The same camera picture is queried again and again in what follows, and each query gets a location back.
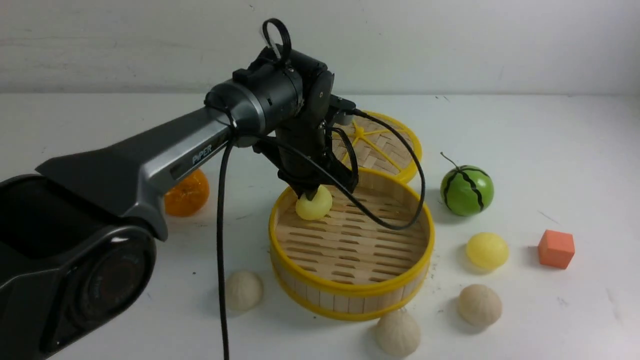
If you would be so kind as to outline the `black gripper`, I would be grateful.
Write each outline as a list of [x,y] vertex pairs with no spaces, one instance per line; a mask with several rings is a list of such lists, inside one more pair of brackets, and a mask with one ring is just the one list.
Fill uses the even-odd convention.
[[[278,169],[278,178],[301,197],[313,197],[320,185],[342,186],[354,193],[359,182],[355,151],[346,133],[335,125],[302,113],[275,129],[275,136],[259,136],[253,151],[266,157]],[[347,146],[350,167],[334,155],[333,136],[337,133]]]

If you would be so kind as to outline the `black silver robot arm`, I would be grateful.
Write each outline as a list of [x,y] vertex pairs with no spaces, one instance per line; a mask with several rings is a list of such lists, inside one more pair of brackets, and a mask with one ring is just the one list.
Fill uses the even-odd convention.
[[143,293],[163,198],[226,145],[252,147],[297,195],[352,192],[330,126],[356,105],[326,64],[278,45],[212,87],[204,106],[111,146],[53,157],[1,183],[1,358],[45,360],[125,312]]

